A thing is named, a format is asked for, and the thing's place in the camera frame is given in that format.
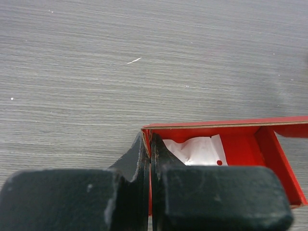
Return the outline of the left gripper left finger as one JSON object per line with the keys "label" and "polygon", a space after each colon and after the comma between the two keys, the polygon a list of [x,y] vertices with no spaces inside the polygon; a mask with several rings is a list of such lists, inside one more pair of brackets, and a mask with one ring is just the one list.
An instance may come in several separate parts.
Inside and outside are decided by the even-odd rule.
{"label": "left gripper left finger", "polygon": [[0,192],[3,231],[145,231],[149,158],[138,133],[107,169],[27,169]]}

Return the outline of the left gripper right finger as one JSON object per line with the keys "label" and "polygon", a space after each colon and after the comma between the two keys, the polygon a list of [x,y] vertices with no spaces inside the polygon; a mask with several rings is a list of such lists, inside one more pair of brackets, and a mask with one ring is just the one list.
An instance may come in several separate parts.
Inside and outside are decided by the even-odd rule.
{"label": "left gripper right finger", "polygon": [[151,162],[155,231],[286,231],[294,221],[269,168],[186,166],[158,134]]}

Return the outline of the red paper box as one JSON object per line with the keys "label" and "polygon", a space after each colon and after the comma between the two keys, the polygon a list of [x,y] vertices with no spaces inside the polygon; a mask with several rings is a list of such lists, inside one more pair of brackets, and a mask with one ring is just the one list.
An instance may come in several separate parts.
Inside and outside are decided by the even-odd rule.
{"label": "red paper box", "polygon": [[227,166],[265,166],[274,171],[288,196],[291,208],[308,204],[282,149],[277,135],[288,138],[308,137],[308,117],[209,121],[174,124],[150,124],[142,129],[147,154],[153,156],[154,135],[162,140],[183,143],[195,137],[219,135]]}

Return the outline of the white paper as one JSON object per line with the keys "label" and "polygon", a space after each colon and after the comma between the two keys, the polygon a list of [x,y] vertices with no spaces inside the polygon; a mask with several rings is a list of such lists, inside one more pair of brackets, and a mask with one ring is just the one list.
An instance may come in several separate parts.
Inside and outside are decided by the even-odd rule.
{"label": "white paper", "polygon": [[195,137],[183,143],[163,140],[167,149],[187,166],[226,166],[227,160],[219,135]]}

